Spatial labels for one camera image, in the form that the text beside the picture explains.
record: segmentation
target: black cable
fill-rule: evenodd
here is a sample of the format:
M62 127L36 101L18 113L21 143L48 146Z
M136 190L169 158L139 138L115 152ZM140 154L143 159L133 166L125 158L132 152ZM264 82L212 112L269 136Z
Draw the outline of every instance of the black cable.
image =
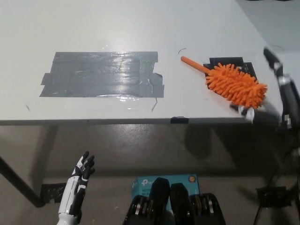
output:
M293 151L293 149L294 149L294 145L288 151L286 151L286 153L282 157L282 160L285 160L291 154L291 152ZM272 174L271 178L268 181L267 188L270 187L270 185L272 184L272 181L273 181L274 177L276 176L276 174L278 173L278 171L280 170L280 168L281 168L281 166L278 166L275 169L274 173ZM254 218L253 225L257 224L259 216L260 216L260 213L261 213L261 210L262 210L262 205L259 204L259 207L258 207L258 209L256 211L256 215L255 215L255 218Z

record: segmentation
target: black tape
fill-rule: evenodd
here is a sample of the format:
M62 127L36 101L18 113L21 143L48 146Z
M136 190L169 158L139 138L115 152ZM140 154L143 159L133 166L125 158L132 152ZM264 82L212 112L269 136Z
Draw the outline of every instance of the black tape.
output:
M185 118L183 116L175 116L171 118L172 124L188 124L188 118Z

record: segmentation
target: logo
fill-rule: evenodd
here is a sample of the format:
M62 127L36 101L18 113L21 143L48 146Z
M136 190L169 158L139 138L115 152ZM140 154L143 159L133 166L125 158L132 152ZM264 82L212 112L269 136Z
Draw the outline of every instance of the logo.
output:
M191 182L191 183L195 183L196 182L196 177L195 176L189 176L188 181Z
M148 180L144 179L144 180L142 181L142 185L145 186L146 184L148 184Z

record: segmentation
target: concrete floor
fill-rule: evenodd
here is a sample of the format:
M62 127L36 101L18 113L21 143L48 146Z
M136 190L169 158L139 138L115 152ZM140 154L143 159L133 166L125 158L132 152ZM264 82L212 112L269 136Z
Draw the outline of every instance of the concrete floor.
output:
M0 127L1 157L33 187L66 182L84 151L95 155L83 225L121 224L137 175L197 173L228 225L251 225L263 187L289 140L249 125L98 125ZM291 186L285 176L277 185ZM58 204L36 209L0 176L0 225L54 225ZM298 224L294 207L263 209L259 225Z

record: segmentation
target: table leg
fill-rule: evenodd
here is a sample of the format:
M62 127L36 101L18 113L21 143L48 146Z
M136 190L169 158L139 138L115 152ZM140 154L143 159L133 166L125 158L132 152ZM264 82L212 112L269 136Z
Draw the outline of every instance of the table leg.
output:
M14 171L13 169L0 157L0 173L26 197L35 207L42 207L45 205L44 200L38 196Z

